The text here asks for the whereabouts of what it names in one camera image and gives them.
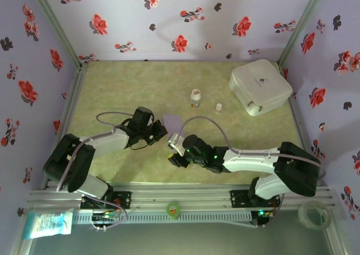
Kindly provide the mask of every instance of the green tape roll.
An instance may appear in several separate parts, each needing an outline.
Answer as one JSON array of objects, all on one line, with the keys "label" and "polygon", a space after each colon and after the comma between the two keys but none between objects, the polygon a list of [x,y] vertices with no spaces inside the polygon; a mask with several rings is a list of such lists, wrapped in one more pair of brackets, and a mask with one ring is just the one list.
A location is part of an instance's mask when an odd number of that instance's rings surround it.
[{"label": "green tape roll", "polygon": [[178,218],[178,216],[180,215],[180,210],[181,210],[181,207],[176,202],[169,203],[168,206],[166,207],[166,213],[168,214],[168,216],[170,218],[172,218],[174,220],[176,218]]}]

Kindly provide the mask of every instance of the gray floor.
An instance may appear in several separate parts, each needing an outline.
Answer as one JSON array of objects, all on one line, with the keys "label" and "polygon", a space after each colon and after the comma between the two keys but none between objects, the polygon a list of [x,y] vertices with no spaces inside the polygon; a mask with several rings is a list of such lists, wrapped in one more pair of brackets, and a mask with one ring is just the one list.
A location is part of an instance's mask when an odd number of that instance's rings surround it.
[{"label": "gray floor", "polygon": [[266,229],[228,224],[119,225],[97,232],[73,226],[71,235],[34,241],[31,255],[327,255],[324,231],[308,230],[296,211],[282,211]]}]

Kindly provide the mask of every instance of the robotic arm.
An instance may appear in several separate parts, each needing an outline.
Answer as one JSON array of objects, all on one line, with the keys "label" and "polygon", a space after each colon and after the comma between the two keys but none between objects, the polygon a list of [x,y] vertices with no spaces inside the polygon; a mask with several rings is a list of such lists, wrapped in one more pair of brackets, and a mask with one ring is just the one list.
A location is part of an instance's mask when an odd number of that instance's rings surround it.
[{"label": "robotic arm", "polygon": [[[88,173],[92,159],[110,151],[131,148],[139,140],[145,140],[146,146],[152,145],[166,134],[167,131],[160,121],[154,121],[151,110],[138,107],[132,118],[126,119],[122,124],[116,126],[114,132],[103,137],[97,135],[95,136],[98,137],[96,140],[90,139],[79,148],[62,187],[68,192],[80,191],[98,199],[112,201],[113,188],[105,181]],[[86,139],[88,138],[79,138],[73,134],[65,135],[43,168],[46,176],[59,183],[75,149]]]},{"label": "robotic arm", "polygon": [[255,204],[257,200],[268,200],[291,191],[302,196],[315,196],[316,193],[320,168],[304,160],[319,164],[320,161],[290,142],[283,142],[279,148],[237,150],[238,153],[235,153],[229,147],[211,147],[196,135],[184,139],[179,134],[173,134],[169,147],[176,149],[177,153],[170,155],[168,160],[179,168],[187,168],[190,163],[195,163],[214,173],[269,173],[269,176],[257,177],[251,183],[248,197]]}]

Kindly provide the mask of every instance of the white plastic box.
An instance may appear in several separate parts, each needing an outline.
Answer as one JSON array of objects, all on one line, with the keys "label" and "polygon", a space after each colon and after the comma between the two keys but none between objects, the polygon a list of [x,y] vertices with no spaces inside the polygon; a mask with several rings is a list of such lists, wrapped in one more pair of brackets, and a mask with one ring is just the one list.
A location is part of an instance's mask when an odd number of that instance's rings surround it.
[{"label": "white plastic box", "polygon": [[281,107],[293,92],[290,84],[267,60],[234,69],[229,86],[251,116]]}]

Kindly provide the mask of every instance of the floral wallpaper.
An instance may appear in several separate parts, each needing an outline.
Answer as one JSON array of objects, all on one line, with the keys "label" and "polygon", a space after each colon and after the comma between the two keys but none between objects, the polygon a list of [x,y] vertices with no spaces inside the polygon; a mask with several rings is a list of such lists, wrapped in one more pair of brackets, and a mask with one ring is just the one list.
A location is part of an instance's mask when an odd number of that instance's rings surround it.
[{"label": "floral wallpaper", "polygon": [[284,66],[308,150],[327,167],[325,182],[345,210],[353,254],[360,250],[358,7],[358,0],[322,0]]},{"label": "floral wallpaper", "polygon": [[47,1],[80,61],[277,61],[309,0]]},{"label": "floral wallpaper", "polygon": [[75,65],[34,0],[0,0],[0,19],[0,254],[10,254],[30,191],[44,179]]}]

